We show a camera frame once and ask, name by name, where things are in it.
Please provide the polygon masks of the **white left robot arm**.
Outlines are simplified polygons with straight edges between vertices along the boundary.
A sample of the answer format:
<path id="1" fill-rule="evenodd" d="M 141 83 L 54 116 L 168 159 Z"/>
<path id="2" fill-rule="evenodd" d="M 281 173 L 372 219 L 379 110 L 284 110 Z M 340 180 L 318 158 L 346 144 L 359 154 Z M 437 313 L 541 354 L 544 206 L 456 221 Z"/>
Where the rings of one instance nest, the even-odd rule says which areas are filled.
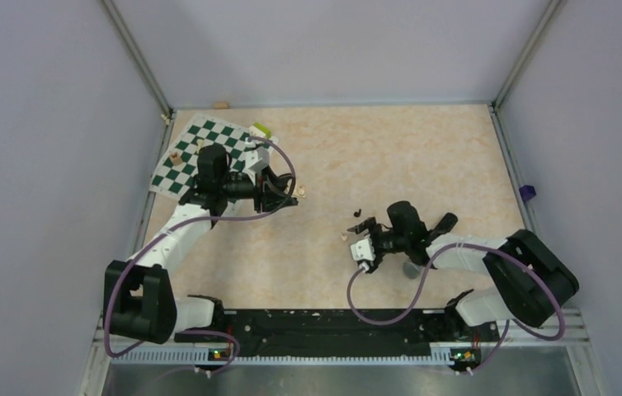
<path id="1" fill-rule="evenodd" d="M 177 299 L 171 276 L 215 225 L 263 219 L 297 205 L 295 168 L 275 173 L 270 153 L 280 148 L 268 139 L 255 142 L 244 152 L 240 171 L 233 170 L 233 157 L 224 146 L 202 148 L 191 184 L 166 224 L 129 259 L 107 266 L 102 316 L 107 337 L 163 344 L 191 329 L 206 341 L 223 336 L 220 302 L 206 296 Z"/>

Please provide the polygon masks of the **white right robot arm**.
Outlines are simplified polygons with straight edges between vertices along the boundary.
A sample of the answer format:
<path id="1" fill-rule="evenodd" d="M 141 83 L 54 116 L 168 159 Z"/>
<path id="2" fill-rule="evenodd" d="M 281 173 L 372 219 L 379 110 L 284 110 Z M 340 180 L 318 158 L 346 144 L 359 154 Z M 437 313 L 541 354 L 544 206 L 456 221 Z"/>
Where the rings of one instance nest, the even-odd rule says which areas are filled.
<path id="1" fill-rule="evenodd" d="M 369 217 L 348 229 L 358 236 L 350 252 L 359 273 L 371 274 L 385 256 L 403 254 L 420 271 L 467 271 L 492 280 L 492 287 L 467 290 L 445 307 L 445 330 L 456 340 L 500 320 L 538 327 L 559 316 L 580 290 L 577 277 L 530 230 L 500 238 L 459 236 L 455 214 L 428 228 L 406 200 L 390 205 L 387 215 L 389 226 Z"/>

